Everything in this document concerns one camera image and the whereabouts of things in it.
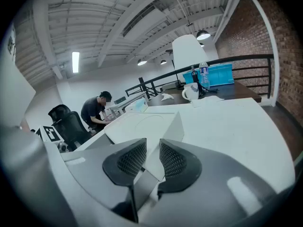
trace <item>brick wall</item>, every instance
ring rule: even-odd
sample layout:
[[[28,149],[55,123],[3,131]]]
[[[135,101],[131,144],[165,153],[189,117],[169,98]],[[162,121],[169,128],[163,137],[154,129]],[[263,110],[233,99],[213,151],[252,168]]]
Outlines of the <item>brick wall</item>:
[[[303,46],[289,21],[275,0],[258,0],[274,31],[277,42],[280,83],[278,102],[281,103],[303,126]],[[216,42],[219,58],[272,53],[272,47],[263,19],[252,0],[240,0],[229,23]],[[272,79],[274,80],[274,63]],[[236,61],[234,68],[266,65],[264,60]],[[267,69],[242,70],[233,73],[234,78],[266,75]],[[240,80],[244,85],[266,84],[268,79]],[[258,93],[267,92],[267,87],[253,88]]]

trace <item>black metal railing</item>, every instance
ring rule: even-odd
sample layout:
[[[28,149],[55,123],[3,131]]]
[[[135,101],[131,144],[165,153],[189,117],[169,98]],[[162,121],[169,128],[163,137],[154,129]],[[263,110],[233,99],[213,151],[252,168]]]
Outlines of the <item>black metal railing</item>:
[[[267,66],[256,66],[256,67],[242,67],[242,68],[234,68],[232,69],[232,71],[236,71],[236,70],[252,70],[252,69],[262,69],[262,68],[267,68],[268,69],[268,75],[261,75],[261,76],[249,76],[249,77],[241,77],[241,78],[234,78],[234,80],[242,80],[242,79],[254,79],[254,78],[268,78],[268,84],[257,84],[257,85],[249,85],[247,87],[268,87],[268,91],[267,93],[258,93],[259,95],[267,95],[267,97],[270,97],[270,93],[271,93],[271,62],[270,59],[273,59],[274,55],[273,54],[256,54],[256,55],[240,55],[240,56],[232,56],[232,57],[227,57],[227,58],[222,58],[222,59],[217,59],[217,60],[213,60],[213,61],[208,61],[207,64],[209,66],[211,65],[215,65],[215,64],[221,64],[221,63],[227,63],[227,62],[232,62],[232,61],[243,61],[243,60],[254,60],[254,59],[267,59]],[[191,70],[191,67],[185,67],[179,70],[175,70],[169,73],[166,73],[162,76],[156,77],[154,79],[148,80],[146,82],[143,81],[143,78],[139,78],[139,82],[140,84],[133,86],[127,90],[125,90],[127,96],[139,93],[139,92],[146,92],[146,95],[148,97],[148,99],[150,99],[150,96],[157,96],[158,93],[161,92],[162,88],[160,88],[160,91],[158,91],[156,88],[157,87],[162,87],[165,84],[168,83],[164,83],[161,85],[154,85],[155,81],[158,81],[160,79],[163,78],[167,78],[173,75],[177,75],[178,73],[181,72],[185,72]],[[132,93],[129,93],[129,91],[134,90],[136,88],[140,88],[139,90],[136,90]]]

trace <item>floor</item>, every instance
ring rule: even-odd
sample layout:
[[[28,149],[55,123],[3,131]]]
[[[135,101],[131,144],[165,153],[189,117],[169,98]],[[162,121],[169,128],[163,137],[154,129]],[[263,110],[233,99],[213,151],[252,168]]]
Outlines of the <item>floor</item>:
[[[295,161],[303,151],[303,135],[288,116],[278,107],[263,106],[262,108],[280,130],[288,145],[293,161]]]

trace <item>black t-shirt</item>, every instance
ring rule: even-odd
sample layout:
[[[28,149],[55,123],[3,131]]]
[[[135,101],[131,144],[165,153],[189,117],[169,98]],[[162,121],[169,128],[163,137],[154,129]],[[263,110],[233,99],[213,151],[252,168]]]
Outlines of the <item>black t-shirt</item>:
[[[90,121],[90,117],[96,117],[105,107],[100,105],[96,97],[92,97],[84,103],[81,109],[81,118],[84,121]]]

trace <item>blue bin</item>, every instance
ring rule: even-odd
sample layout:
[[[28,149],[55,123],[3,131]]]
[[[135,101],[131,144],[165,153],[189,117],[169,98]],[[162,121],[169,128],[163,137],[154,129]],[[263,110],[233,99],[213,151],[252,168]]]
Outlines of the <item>blue bin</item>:
[[[199,69],[196,69],[195,71],[198,72],[198,79],[201,83]],[[189,71],[183,74],[186,84],[194,82],[191,72],[192,71]],[[233,84],[234,80],[232,77],[232,64],[222,64],[208,67],[208,79],[210,86]]]

